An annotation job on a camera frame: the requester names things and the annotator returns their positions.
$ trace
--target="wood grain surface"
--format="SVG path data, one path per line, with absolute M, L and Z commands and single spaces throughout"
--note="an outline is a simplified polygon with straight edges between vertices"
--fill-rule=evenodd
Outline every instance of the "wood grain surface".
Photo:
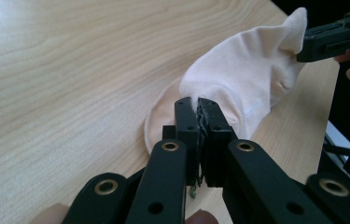
M 0 223 L 29 223 L 95 175 L 145 166 L 158 94 L 225 38 L 285 17 L 268 0 L 0 0 Z M 307 64 L 253 137 L 301 182 L 316 171 L 337 70 Z M 186 216 L 231 223 L 220 192 L 198 189 Z

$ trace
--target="white cloth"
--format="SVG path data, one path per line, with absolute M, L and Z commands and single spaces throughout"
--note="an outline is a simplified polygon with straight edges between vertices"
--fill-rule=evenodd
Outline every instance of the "white cloth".
M 304 63 L 296 61 L 306 29 L 298 8 L 279 26 L 261 26 L 234 35 L 209 50 L 162 92 L 147 114 L 145 140 L 151 152 L 162 125 L 175 123 L 174 103 L 190 96 L 217 102 L 239 138 L 249 139 L 261 120 L 294 86 Z

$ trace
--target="wooden table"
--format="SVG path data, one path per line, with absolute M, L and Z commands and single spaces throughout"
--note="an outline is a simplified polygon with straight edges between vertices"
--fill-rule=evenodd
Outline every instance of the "wooden table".
M 70 204 L 93 176 L 146 165 L 157 95 L 225 38 L 286 16 L 268 0 L 0 1 L 0 223 Z M 253 140 L 293 178 L 316 171 L 338 66 L 310 63 Z M 220 189 L 188 199 L 231 223 Z

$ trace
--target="sock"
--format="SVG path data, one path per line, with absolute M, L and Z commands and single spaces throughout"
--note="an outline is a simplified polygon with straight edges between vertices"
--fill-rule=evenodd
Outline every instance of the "sock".
M 298 8 L 278 26 L 260 26 L 234 35 L 213 47 L 162 92 L 148 112 L 148 152 L 161 140 L 162 126 L 175 124 L 175 101 L 191 97 L 219 104 L 237 136 L 250 139 L 271 107 L 291 91 L 304 63 L 302 49 L 306 10 Z

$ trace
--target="dark background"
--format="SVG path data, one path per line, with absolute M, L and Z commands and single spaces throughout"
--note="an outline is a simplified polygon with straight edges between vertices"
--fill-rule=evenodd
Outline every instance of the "dark background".
M 350 11 L 350 0 L 273 0 L 286 14 L 298 7 L 308 11 L 308 28 L 340 20 Z M 350 141 L 350 81 L 345 72 L 350 63 L 340 63 L 329 120 Z

